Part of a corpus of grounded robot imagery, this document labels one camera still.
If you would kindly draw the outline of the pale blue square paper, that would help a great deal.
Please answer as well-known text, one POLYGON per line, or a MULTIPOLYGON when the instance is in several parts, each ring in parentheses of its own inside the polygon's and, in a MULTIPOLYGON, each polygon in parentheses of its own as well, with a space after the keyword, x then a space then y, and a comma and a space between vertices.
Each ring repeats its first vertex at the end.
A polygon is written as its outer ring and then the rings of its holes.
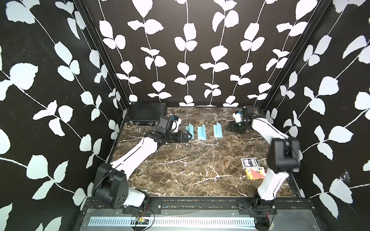
POLYGON ((194 126, 191 123, 189 123, 186 126, 186 130, 189 132, 190 138, 194 139, 194 126))

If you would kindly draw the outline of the light blue square paper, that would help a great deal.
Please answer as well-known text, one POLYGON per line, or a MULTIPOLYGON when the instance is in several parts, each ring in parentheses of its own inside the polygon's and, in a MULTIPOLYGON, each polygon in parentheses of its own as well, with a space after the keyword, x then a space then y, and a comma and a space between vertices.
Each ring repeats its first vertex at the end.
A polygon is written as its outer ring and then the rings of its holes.
POLYGON ((198 140, 207 140, 206 127, 204 124, 198 126, 198 140))

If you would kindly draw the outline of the white square paper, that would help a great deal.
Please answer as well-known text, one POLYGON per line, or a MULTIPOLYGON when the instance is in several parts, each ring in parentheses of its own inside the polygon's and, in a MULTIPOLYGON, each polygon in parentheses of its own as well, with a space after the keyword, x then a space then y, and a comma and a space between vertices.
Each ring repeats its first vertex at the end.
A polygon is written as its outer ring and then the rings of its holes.
POLYGON ((214 137, 223 138, 222 125, 219 122, 214 125, 214 137))

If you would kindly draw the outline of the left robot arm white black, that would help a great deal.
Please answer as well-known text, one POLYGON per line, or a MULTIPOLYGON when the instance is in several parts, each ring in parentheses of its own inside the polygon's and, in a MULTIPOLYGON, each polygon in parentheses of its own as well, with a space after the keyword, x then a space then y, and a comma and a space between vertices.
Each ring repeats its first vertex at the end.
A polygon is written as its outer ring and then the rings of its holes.
POLYGON ((182 120, 162 116, 158 125, 147 132, 140 142, 123 157, 101 164, 96 172, 92 196, 111 209, 121 207, 147 208, 149 196, 139 189, 129 188, 128 179, 148 157, 170 143, 187 143, 193 138, 188 130, 180 130, 182 120))

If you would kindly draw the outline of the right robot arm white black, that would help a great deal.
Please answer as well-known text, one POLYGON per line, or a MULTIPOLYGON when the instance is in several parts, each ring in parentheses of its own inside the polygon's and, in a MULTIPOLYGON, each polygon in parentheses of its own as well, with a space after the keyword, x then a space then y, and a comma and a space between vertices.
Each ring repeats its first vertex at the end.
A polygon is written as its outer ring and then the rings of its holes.
POLYGON ((245 106, 232 116, 234 120, 229 123, 230 131, 244 134, 247 130, 254 130, 270 145, 266 176, 256 190, 256 197, 258 202, 273 201, 290 173, 301 166, 300 142, 297 138, 283 134, 267 118, 255 114, 252 106, 245 106))

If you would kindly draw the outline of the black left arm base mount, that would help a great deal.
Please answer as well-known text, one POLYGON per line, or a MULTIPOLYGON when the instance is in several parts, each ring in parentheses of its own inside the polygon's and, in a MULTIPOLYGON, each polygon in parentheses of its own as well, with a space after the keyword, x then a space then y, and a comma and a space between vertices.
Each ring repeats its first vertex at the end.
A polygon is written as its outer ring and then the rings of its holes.
POLYGON ((127 206, 122 210, 123 214, 140 215, 140 214, 152 214, 155 215, 161 213, 162 199, 156 197, 149 197, 144 200, 143 204, 139 207, 127 206))

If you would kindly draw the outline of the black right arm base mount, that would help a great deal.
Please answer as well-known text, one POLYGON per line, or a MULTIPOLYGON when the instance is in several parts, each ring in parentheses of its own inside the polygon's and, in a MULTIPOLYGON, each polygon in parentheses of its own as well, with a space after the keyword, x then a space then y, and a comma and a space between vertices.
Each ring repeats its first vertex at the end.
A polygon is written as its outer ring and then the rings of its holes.
POLYGON ((237 207, 240 215, 251 217, 269 217, 277 213, 277 206, 274 200, 258 200, 256 198, 238 199, 237 207))

